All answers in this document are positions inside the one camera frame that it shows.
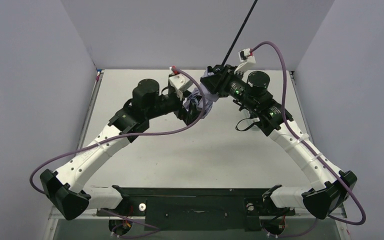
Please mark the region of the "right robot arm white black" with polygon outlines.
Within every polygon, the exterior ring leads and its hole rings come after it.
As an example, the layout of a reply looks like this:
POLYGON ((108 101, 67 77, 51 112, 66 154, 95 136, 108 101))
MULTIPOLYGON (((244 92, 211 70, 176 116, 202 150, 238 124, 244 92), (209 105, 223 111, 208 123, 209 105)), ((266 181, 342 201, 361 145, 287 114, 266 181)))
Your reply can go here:
POLYGON ((268 91, 267 73, 253 71, 243 81, 243 74, 234 70, 230 65, 209 66, 208 75, 200 81, 211 94, 232 97, 240 110, 249 111, 256 119, 253 125, 277 143, 310 182, 304 187, 276 185, 263 194, 264 204, 274 209, 306 209, 317 219, 325 219, 349 197, 344 185, 353 189, 356 175, 330 162, 300 130, 292 115, 282 112, 282 105, 268 91))

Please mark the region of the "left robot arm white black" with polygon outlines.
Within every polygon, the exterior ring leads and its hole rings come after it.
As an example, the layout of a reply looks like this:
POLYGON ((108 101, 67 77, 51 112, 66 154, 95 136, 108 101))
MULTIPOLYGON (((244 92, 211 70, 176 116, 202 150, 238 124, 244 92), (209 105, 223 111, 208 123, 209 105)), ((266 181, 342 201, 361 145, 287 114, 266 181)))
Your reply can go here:
POLYGON ((189 91, 192 84, 172 76, 168 93, 163 93, 156 80, 141 80, 89 145, 71 152, 71 160, 56 170, 40 174, 43 193, 66 220, 76 219, 86 210, 111 210, 120 205, 123 196, 115 187, 86 187, 86 183, 118 151, 139 136, 149 136, 152 119, 174 113, 190 128, 205 116, 204 88, 197 85, 189 91))

